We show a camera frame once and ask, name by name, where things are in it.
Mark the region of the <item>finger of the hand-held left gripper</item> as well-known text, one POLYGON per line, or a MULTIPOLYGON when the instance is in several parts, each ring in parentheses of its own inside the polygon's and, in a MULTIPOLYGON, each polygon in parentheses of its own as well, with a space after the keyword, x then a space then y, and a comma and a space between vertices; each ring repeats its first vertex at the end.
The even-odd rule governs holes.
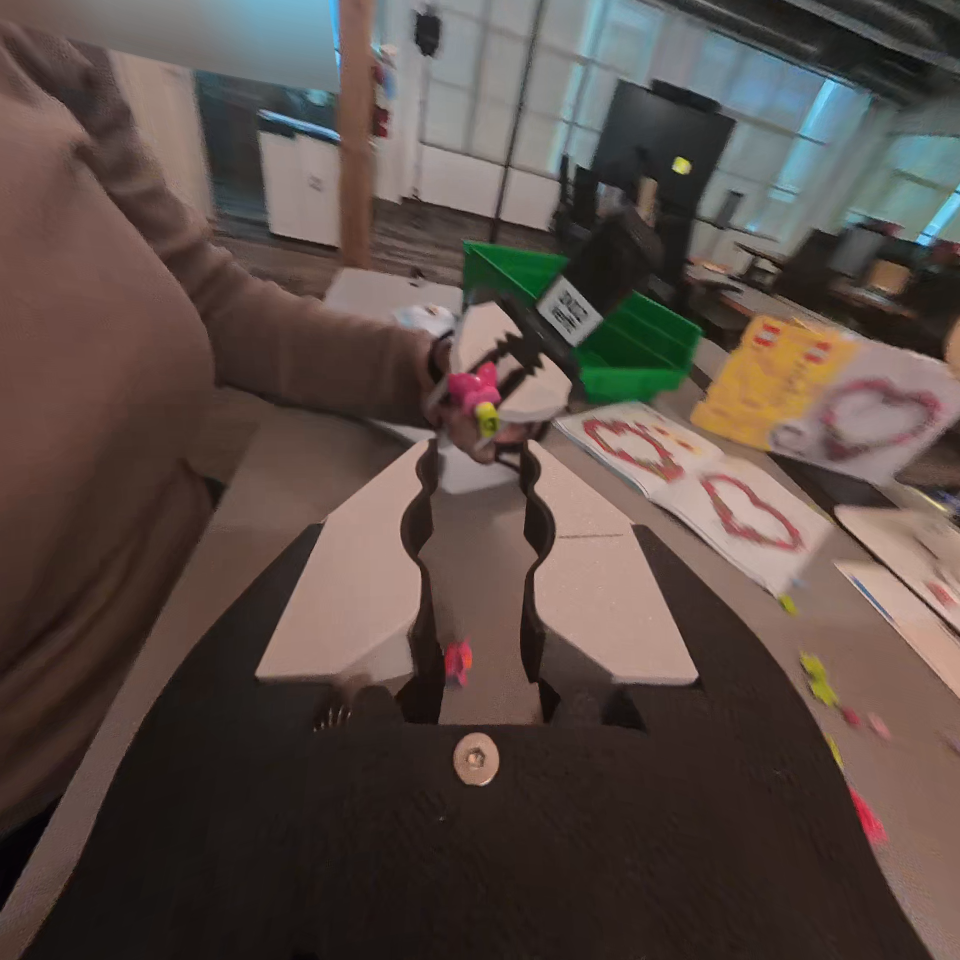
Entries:
POLYGON ((497 373, 498 418, 508 426, 550 421, 568 406, 578 385, 577 365, 559 366, 550 358, 510 367, 503 361, 497 373))
POLYGON ((450 342, 447 372, 429 393, 427 407, 451 404, 449 377, 474 371, 479 365, 492 361, 496 368, 503 361, 510 368, 514 364, 527 365, 542 358, 537 342, 529 331, 519 326, 511 315, 496 302, 470 306, 462 315, 450 342))

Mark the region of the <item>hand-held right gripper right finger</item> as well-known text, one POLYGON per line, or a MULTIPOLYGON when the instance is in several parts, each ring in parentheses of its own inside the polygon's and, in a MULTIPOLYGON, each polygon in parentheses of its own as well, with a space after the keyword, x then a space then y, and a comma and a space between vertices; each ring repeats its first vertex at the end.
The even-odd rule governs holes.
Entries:
POLYGON ((695 686, 698 670, 627 514, 534 440, 519 480, 535 554, 520 654, 543 720, 577 702, 617 716, 628 690, 695 686))

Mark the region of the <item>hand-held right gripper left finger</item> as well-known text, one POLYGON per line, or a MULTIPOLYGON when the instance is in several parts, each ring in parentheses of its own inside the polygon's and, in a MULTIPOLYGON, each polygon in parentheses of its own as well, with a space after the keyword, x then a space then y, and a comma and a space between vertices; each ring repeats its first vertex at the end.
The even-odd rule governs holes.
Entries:
POLYGON ((382 686, 404 719, 436 724, 443 652, 421 552, 439 481, 435 439, 416 443, 330 512, 255 670, 259 682, 382 686))

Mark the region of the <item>pink flower lego piece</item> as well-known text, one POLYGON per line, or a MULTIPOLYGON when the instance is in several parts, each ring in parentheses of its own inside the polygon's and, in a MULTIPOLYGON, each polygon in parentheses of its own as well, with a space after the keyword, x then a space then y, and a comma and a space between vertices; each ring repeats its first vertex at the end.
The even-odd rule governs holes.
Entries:
POLYGON ((448 378, 451 402, 465 417, 473 420, 481 439, 491 439, 500 426, 498 369, 493 361, 486 361, 474 370, 451 373, 448 378))

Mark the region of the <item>person's left forearm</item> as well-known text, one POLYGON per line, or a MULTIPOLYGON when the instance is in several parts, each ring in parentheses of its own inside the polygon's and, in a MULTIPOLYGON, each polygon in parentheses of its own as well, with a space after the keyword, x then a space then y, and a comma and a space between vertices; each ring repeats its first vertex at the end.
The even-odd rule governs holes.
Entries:
POLYGON ((183 215, 150 240, 206 329, 222 384, 304 409, 426 427, 435 339, 330 310, 246 271, 183 215))

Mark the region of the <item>yellow lego box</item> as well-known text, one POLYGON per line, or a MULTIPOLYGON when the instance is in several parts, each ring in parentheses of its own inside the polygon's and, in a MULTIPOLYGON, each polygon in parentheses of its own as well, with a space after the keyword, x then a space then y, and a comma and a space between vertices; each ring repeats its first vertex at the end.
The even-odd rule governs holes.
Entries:
POLYGON ((842 326, 754 317, 693 409, 693 426, 880 486, 958 422, 942 362, 842 326))

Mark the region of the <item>scattered small lego pieces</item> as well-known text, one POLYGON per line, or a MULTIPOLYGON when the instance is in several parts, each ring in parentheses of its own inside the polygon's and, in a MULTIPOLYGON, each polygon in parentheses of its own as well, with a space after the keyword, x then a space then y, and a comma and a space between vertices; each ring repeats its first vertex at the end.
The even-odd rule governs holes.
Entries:
MULTIPOLYGON (((807 685, 816 700, 822 702, 843 715, 848 726, 860 727, 866 724, 869 729, 885 742, 893 742, 894 737, 889 728, 882 722, 879 714, 868 712, 860 717, 852 708, 839 702, 829 683, 826 668, 820 659, 813 655, 802 653, 799 657, 807 685)), ((468 639, 451 641, 442 652, 445 682, 450 687, 463 687, 467 683, 469 671, 473 665, 473 652, 468 639)), ((881 819, 871 809, 867 801, 862 798, 854 786, 848 787, 853 800, 861 827, 872 846, 883 846, 889 840, 885 826, 881 819)))

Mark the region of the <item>person's left hand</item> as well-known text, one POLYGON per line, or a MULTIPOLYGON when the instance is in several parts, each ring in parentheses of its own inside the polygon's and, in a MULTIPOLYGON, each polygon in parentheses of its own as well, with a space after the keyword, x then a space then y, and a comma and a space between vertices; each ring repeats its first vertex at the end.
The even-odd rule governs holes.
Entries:
POLYGON ((497 462, 502 454, 519 450, 525 442, 538 438, 545 427, 542 423, 508 423, 494 437, 485 438, 481 436, 475 416, 445 407, 438 410, 435 421, 456 449, 484 465, 497 462))

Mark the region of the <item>green plastic bin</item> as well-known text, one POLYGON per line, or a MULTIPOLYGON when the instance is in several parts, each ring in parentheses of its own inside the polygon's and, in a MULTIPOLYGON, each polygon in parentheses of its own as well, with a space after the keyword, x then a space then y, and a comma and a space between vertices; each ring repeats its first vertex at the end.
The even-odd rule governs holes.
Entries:
MULTIPOLYGON (((462 294, 507 295, 531 307, 567 265, 560 254, 462 242, 462 294)), ((687 378, 701 329, 666 306, 632 292, 574 349, 585 399, 595 405, 649 402, 687 378)))

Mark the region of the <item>open instruction booklet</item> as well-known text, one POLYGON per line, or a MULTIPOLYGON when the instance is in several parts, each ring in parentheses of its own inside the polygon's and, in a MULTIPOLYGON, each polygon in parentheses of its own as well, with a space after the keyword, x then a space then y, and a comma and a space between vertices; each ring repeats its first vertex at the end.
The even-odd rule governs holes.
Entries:
POLYGON ((553 425, 773 596, 788 593, 833 529, 761 466, 645 404, 607 405, 553 425))

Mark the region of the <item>black monitor on stand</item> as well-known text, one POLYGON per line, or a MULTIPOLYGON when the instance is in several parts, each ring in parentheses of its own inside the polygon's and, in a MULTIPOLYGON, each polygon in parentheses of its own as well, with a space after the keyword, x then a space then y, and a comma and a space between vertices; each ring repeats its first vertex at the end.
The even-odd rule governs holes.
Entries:
POLYGON ((666 210, 694 217, 736 126, 719 102, 691 90, 619 79, 590 169, 623 191, 651 179, 666 210))

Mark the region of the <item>background office desks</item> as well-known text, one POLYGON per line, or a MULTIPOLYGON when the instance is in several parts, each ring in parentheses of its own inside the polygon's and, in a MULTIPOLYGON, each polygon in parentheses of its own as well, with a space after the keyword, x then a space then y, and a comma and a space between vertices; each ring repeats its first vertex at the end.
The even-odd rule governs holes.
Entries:
POLYGON ((868 339, 945 360, 958 337, 958 243, 901 238, 868 220, 839 233, 814 229, 790 254, 737 241, 743 266, 688 262, 680 304, 704 334, 731 350, 749 321, 828 321, 868 339))

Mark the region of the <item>wooden pillar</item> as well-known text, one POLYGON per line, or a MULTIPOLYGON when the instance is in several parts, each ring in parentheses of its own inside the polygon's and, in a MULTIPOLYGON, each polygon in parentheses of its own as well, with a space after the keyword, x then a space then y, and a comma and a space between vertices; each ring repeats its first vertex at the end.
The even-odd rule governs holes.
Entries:
POLYGON ((339 3, 341 89, 340 230, 342 263, 370 269, 370 231, 374 215, 374 157, 371 129, 375 105, 375 1, 339 3))

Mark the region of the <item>white cabinet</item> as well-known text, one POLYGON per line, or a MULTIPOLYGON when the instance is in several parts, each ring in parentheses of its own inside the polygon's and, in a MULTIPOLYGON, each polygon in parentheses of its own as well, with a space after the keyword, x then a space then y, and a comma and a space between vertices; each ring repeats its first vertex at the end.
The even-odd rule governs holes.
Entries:
POLYGON ((339 250, 339 133, 269 110, 256 128, 270 234, 339 250))

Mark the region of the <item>wood and white book stand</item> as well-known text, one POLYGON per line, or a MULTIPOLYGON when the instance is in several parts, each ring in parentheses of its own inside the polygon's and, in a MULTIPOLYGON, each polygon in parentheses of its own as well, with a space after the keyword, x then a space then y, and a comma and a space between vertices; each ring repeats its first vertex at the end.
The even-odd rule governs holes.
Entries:
POLYGON ((943 518, 899 508, 835 508, 866 552, 959 633, 958 530, 943 518))

